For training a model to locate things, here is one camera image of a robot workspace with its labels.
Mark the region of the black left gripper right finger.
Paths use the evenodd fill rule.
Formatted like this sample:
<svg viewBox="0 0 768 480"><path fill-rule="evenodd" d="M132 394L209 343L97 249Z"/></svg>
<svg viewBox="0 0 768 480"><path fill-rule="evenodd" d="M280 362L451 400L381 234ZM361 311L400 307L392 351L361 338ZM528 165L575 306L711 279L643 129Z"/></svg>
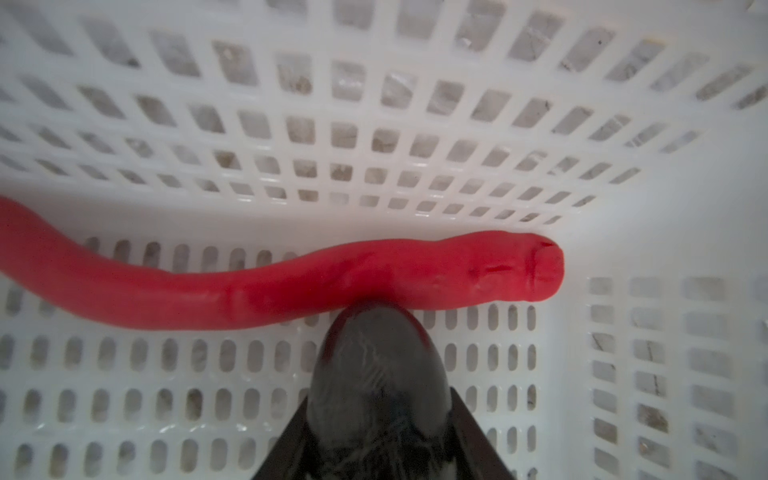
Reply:
<svg viewBox="0 0 768 480"><path fill-rule="evenodd" d="M451 387L450 394L452 407L449 422L456 478L514 480L516 475L501 460L456 389Z"/></svg>

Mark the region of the white plastic basket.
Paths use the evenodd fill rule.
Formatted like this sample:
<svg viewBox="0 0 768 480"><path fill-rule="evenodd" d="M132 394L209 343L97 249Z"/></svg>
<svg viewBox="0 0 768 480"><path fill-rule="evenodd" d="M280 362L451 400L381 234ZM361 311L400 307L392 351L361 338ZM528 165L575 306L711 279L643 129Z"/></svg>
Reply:
<svg viewBox="0 0 768 480"><path fill-rule="evenodd" d="M1 192L173 273L547 236L417 313L510 473L767 475L763 1L5 1Z"/></svg>

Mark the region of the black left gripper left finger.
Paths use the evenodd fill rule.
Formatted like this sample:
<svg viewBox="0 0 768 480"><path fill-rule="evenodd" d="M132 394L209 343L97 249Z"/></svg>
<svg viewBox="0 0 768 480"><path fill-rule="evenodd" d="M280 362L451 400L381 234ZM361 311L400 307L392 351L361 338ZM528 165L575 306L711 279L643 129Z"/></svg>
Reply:
<svg viewBox="0 0 768 480"><path fill-rule="evenodd" d="M252 480L302 480L307 477L305 450L310 438L307 404L308 399L305 398Z"/></svg>

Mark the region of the red toy chili pepper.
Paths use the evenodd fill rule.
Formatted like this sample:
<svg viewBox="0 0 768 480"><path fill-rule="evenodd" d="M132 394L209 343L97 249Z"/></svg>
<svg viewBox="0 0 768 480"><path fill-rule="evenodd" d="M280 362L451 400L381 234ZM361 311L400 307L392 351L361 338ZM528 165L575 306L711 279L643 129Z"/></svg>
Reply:
<svg viewBox="0 0 768 480"><path fill-rule="evenodd" d="M171 273L93 253L3 198L1 270L48 303L102 324L209 331L267 326L361 300L414 310L541 302L560 289L565 255L541 235L483 231L355 242L247 270Z"/></svg>

